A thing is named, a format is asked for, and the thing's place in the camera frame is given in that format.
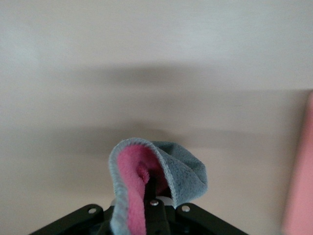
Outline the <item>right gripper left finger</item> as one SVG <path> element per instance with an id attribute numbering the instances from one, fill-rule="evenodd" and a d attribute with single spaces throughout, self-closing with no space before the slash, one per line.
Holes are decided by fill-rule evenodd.
<path id="1" fill-rule="evenodd" d="M 88 204 L 34 231 L 31 235 L 111 235 L 113 206 Z"/>

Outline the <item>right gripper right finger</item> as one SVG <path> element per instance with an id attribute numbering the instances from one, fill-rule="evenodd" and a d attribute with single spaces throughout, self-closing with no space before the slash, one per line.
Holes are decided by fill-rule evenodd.
<path id="1" fill-rule="evenodd" d="M 184 203 L 174 208 L 157 197 L 156 179 L 149 179 L 145 186 L 144 212 L 148 235 L 245 235 L 201 207 Z"/>

